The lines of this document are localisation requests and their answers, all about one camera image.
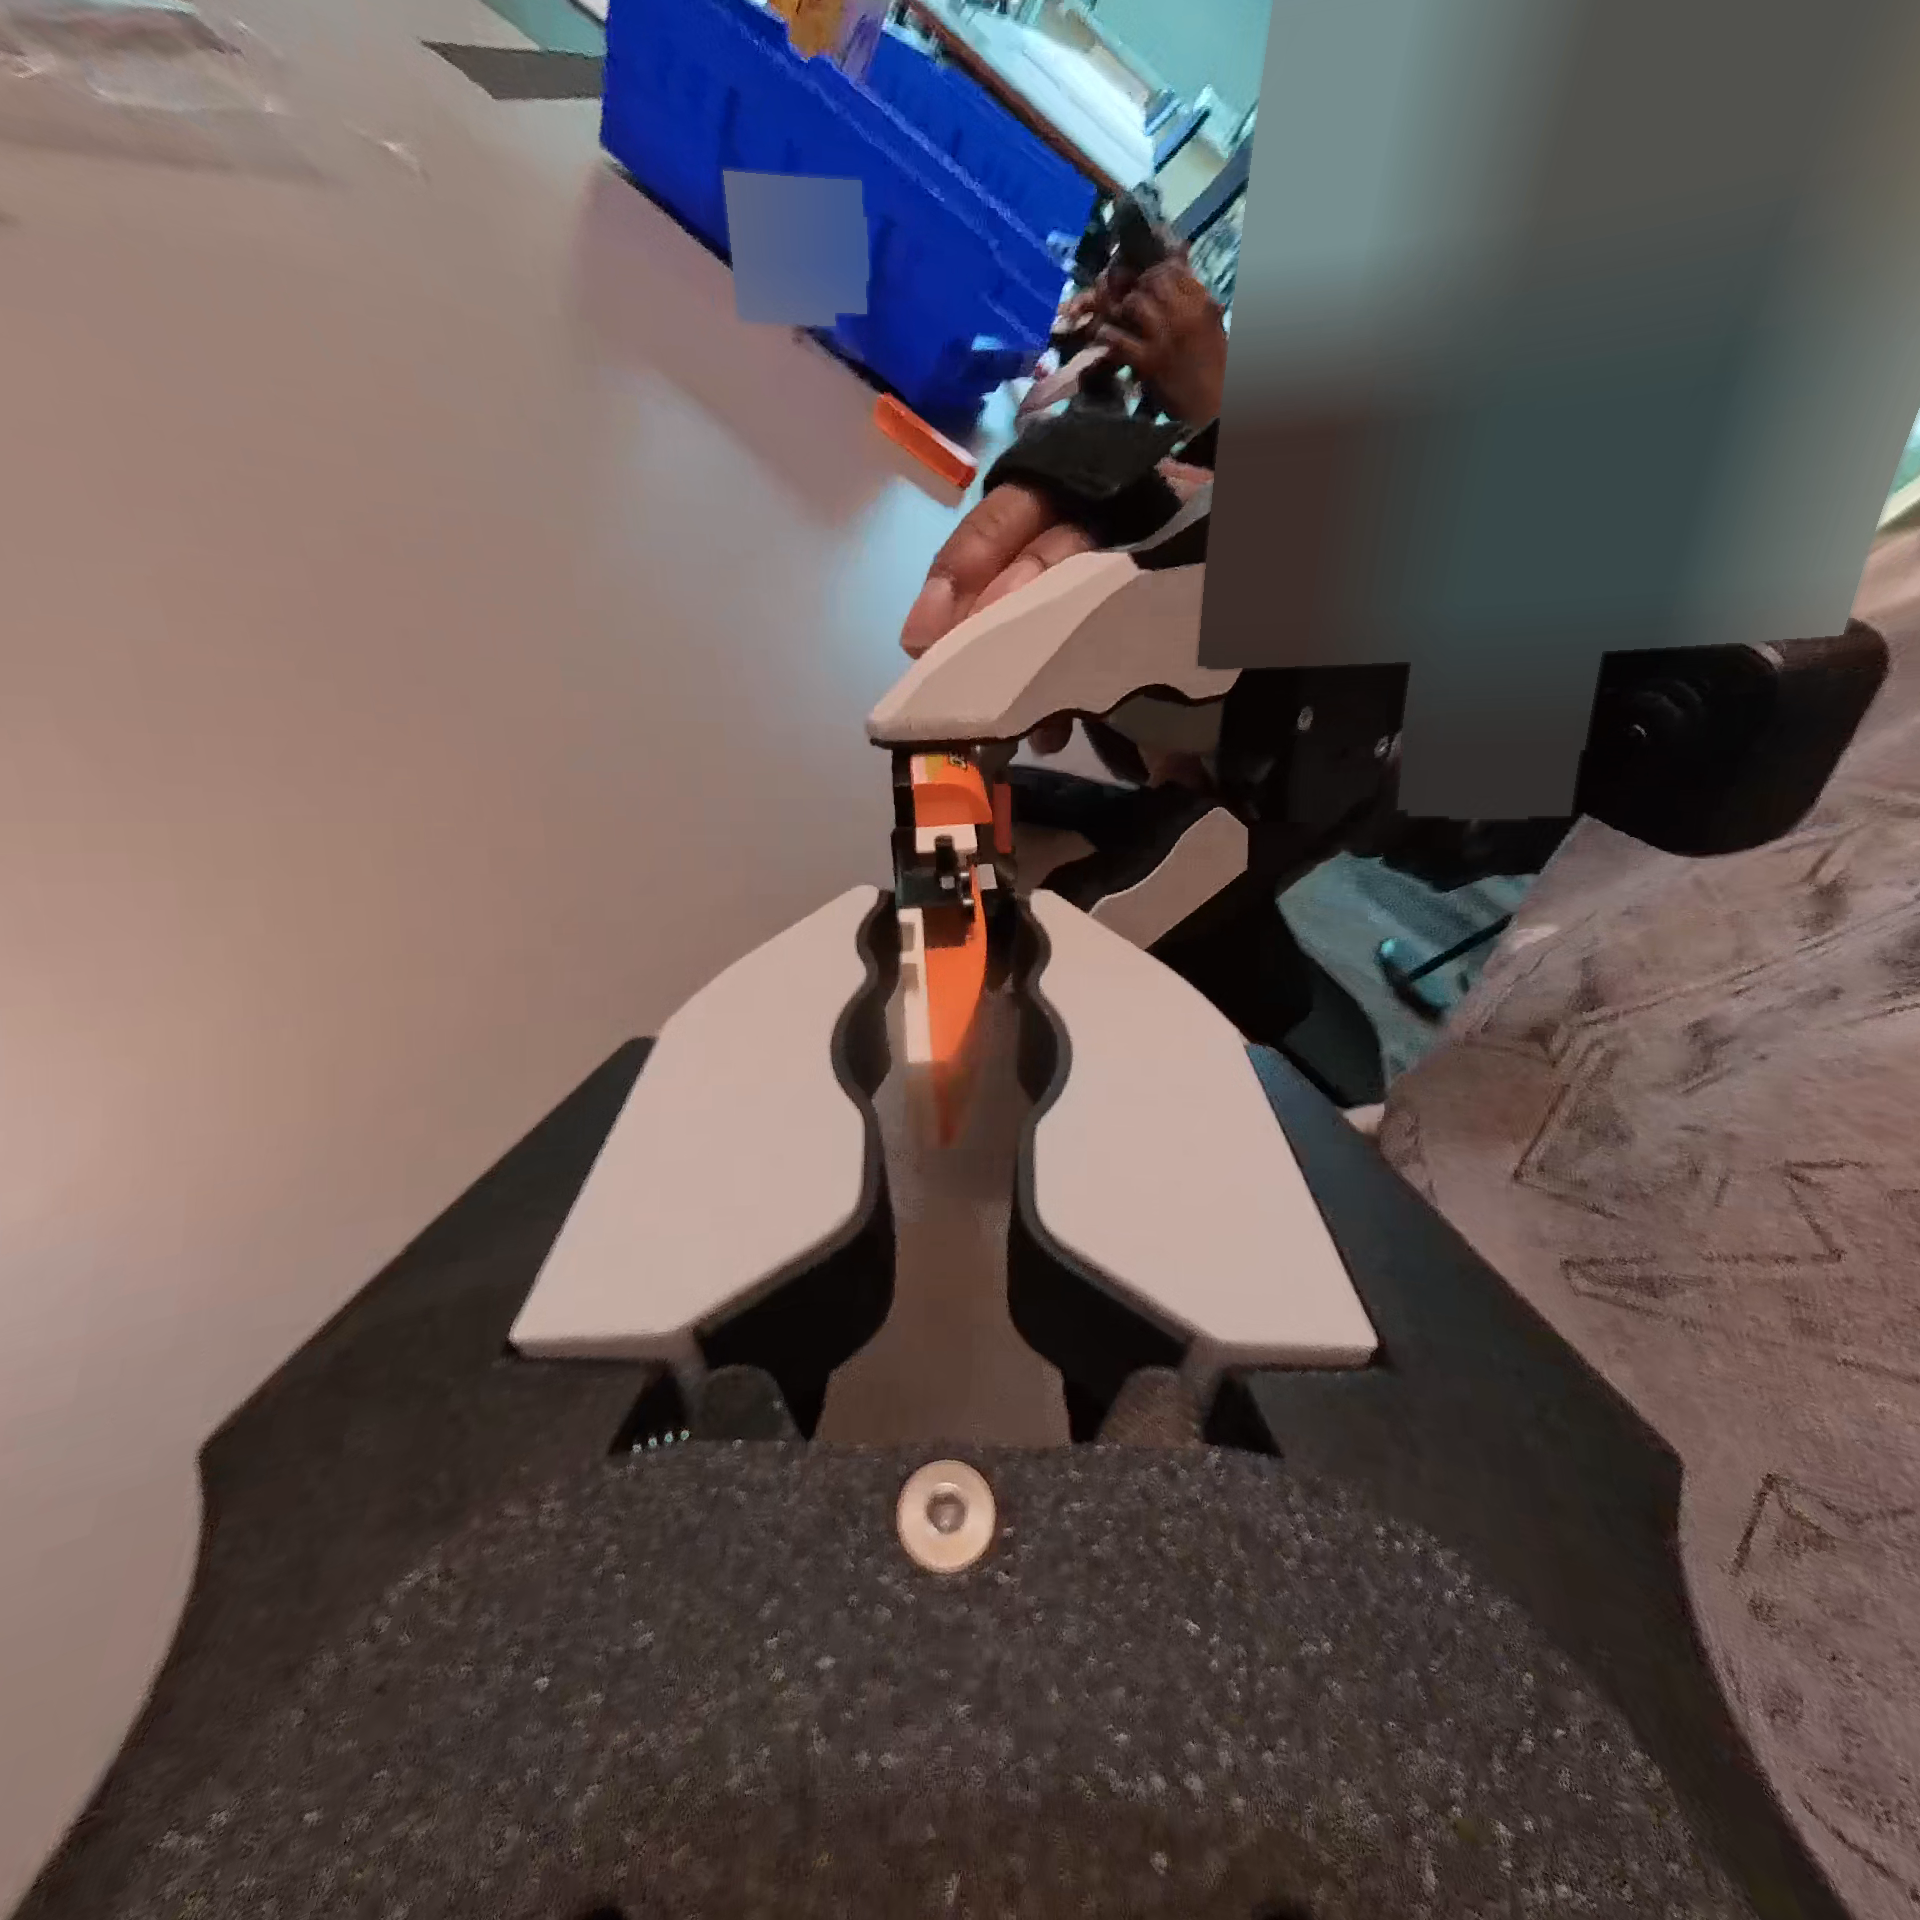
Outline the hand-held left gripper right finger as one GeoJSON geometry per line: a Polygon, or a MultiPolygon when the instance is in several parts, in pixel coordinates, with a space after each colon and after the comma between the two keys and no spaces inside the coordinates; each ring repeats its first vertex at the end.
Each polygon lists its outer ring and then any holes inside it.
{"type": "Polygon", "coordinates": [[[1058,895],[1021,921],[1014,1328],[1060,1375],[1354,1371],[1376,1326],[1238,1030],[1058,895]]]}

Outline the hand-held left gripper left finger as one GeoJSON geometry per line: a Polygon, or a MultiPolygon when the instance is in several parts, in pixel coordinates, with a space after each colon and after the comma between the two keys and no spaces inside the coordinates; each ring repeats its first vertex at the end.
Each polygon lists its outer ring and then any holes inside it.
{"type": "Polygon", "coordinates": [[[523,1360],[700,1364],[705,1336],[854,1228],[869,1099],[833,1046],[876,982],[857,886],[664,1023],[512,1322],[523,1360]]]}

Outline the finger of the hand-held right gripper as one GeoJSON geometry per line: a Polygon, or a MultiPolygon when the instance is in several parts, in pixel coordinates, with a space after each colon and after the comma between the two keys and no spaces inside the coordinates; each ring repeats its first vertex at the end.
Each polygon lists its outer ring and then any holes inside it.
{"type": "Polygon", "coordinates": [[[870,710],[869,740],[892,752],[1001,745],[1142,692],[1218,703],[1233,672],[1197,662],[1203,596],[1203,566],[1075,556],[933,643],[870,710]]]}
{"type": "Polygon", "coordinates": [[[1129,799],[1104,815],[1091,854],[1037,881],[1131,946],[1154,946],[1245,874],[1251,830],[1211,799],[1129,799]]]}

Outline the orange white lego car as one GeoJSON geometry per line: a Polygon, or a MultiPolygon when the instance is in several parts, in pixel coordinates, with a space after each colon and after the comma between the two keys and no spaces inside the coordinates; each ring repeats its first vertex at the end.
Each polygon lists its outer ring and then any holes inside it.
{"type": "Polygon", "coordinates": [[[977,1032],[1018,921],[1014,809],[977,752],[897,750],[892,835],[907,1087],[928,1140],[968,1129],[977,1032]]]}

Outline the person's right hand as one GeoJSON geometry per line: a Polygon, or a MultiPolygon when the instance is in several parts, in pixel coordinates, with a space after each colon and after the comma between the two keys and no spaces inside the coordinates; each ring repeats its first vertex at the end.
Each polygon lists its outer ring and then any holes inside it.
{"type": "Polygon", "coordinates": [[[1075,315],[1093,327],[1094,369],[1131,376],[1141,396],[1129,411],[1064,401],[1018,430],[905,615],[913,659],[1042,572],[1148,540],[1214,475],[1229,332],[1186,250],[1114,264],[1075,315]]]}

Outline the orange plastic part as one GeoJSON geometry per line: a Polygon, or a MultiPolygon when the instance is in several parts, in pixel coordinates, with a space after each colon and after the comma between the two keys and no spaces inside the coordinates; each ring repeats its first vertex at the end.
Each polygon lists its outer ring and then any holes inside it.
{"type": "Polygon", "coordinates": [[[898,396],[876,398],[873,424],[884,441],[945,489],[964,495],[973,488],[977,455],[915,414],[898,396]]]}

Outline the blue storage bin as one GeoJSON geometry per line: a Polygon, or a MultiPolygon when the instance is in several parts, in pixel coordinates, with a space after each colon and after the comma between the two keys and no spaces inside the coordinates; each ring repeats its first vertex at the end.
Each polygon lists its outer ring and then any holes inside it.
{"type": "Polygon", "coordinates": [[[781,182],[814,332],[936,426],[1028,377],[1097,188],[952,65],[881,32],[851,75],[758,6],[612,2],[602,145],[708,251],[737,255],[729,179],[781,182]]]}

